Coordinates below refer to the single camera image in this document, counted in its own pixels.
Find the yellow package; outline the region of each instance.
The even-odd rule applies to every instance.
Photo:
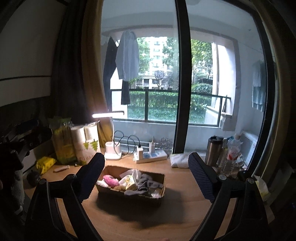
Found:
[[[36,168],[40,175],[42,175],[46,173],[56,162],[56,159],[44,156],[36,162]]]

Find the wooden desk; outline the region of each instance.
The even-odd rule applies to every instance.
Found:
[[[116,196],[98,196],[95,187],[87,200],[82,205],[105,241],[119,240],[155,240],[169,238],[171,241],[189,240],[195,233],[211,206],[205,200],[195,179],[189,169],[171,168],[170,161],[135,164],[132,156],[128,155],[119,161],[106,161],[106,165],[138,168],[148,172],[164,173],[166,175],[165,197],[158,208],[147,204],[130,203],[121,206]],[[53,173],[53,166],[42,178],[48,181],[63,179],[70,173],[76,173],[79,167],[71,166],[70,169]],[[25,192],[31,198],[34,188],[26,188]],[[62,200],[58,200],[61,215],[66,229],[75,235],[70,224]],[[231,200],[225,219],[216,237],[225,234],[232,215],[235,200]]]

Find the water bottle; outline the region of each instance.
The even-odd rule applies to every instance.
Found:
[[[221,165],[221,174],[229,176],[234,168],[235,161],[240,154],[240,135],[235,134],[234,139],[229,143],[227,156]]]

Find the pink object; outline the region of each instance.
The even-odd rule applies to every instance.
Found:
[[[116,178],[112,177],[111,175],[105,175],[105,176],[103,176],[103,179],[104,179],[105,183],[107,183],[108,186],[110,186],[112,188],[119,185],[118,180]]]

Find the box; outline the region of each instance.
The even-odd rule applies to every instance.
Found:
[[[131,168],[125,168],[125,167],[118,167],[118,166],[105,166],[105,168],[103,169],[101,175],[99,176],[98,180],[103,180],[103,176],[104,175],[111,175],[114,178],[117,178],[118,180],[120,180],[120,174],[126,172],[127,170],[129,170]],[[123,198],[130,198],[130,199],[135,199],[135,200],[139,200],[139,201],[148,201],[150,203],[155,203],[155,204],[160,204],[164,195],[165,195],[165,175],[161,174],[161,173],[154,173],[154,172],[145,172],[145,171],[141,171],[139,170],[142,174],[148,174],[149,176],[151,176],[153,178],[154,181],[159,182],[161,184],[163,184],[163,189],[161,192],[161,198],[152,198],[152,197],[148,197],[145,195],[132,195],[132,196],[125,196],[123,191],[119,191],[119,190],[114,190],[114,189],[110,189],[110,188],[105,188],[102,187],[100,185],[96,184],[96,187],[99,191],[99,193],[109,193],[109,194],[114,194],[114,195],[118,195],[121,196]]]

